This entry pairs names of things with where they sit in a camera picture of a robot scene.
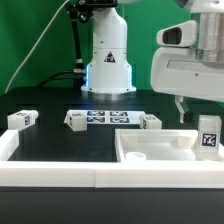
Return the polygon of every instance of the white plastic container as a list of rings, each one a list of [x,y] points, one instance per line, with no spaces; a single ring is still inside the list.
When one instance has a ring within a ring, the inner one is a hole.
[[[146,160],[195,161],[196,130],[116,129],[117,160],[125,162],[127,153],[139,152]]]

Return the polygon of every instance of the white platform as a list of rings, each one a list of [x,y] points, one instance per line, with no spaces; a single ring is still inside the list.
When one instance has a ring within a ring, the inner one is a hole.
[[[224,162],[192,160],[149,160],[142,163],[0,161],[0,186],[224,188]]]

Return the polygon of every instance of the green backdrop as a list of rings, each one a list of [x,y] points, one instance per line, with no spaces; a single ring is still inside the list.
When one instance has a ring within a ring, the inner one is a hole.
[[[63,0],[0,1],[0,94],[62,3]],[[189,13],[180,9],[173,0],[142,0],[119,5],[117,11],[128,23],[128,61],[133,66],[133,84],[139,89],[150,89],[151,61],[158,48],[156,33],[188,20]],[[92,23],[79,24],[79,30],[83,58],[88,63],[92,57]],[[63,10],[12,88],[36,86],[56,72],[73,69],[74,65],[72,30]]]

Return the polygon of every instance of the white robot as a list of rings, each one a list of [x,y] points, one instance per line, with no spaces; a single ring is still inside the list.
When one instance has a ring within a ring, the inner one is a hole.
[[[81,91],[95,99],[120,100],[136,91],[126,58],[127,24],[117,14],[117,4],[117,0],[79,0],[76,4],[81,22],[93,18],[93,58]]]
[[[191,20],[157,34],[151,85],[173,94],[185,120],[184,97],[224,102],[224,0],[175,0]]]

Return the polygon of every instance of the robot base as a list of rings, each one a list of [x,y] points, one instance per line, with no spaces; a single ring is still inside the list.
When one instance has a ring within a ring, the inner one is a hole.
[[[81,89],[82,96],[90,97],[97,100],[119,101],[136,96],[136,88],[123,93],[99,93]]]

